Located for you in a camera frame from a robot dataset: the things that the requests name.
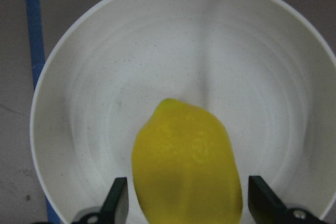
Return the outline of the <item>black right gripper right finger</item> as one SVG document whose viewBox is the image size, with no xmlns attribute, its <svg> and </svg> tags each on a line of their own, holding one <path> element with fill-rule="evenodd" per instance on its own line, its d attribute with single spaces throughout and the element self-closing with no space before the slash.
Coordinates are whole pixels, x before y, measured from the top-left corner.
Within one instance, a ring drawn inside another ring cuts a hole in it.
<svg viewBox="0 0 336 224">
<path fill-rule="evenodd" d="M 303 208 L 289 208 L 261 176 L 248 178 L 248 209 L 255 223 L 324 223 Z"/>
</svg>

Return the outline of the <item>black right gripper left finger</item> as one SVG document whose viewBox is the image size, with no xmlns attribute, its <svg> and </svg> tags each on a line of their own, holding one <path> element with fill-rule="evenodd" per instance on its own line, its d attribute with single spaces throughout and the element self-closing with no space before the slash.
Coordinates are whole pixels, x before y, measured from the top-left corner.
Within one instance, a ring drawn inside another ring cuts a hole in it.
<svg viewBox="0 0 336 224">
<path fill-rule="evenodd" d="M 76 223 L 126 223 L 128 212 L 128 180 L 126 177 L 118 177 L 100 210 L 83 214 Z"/>
</svg>

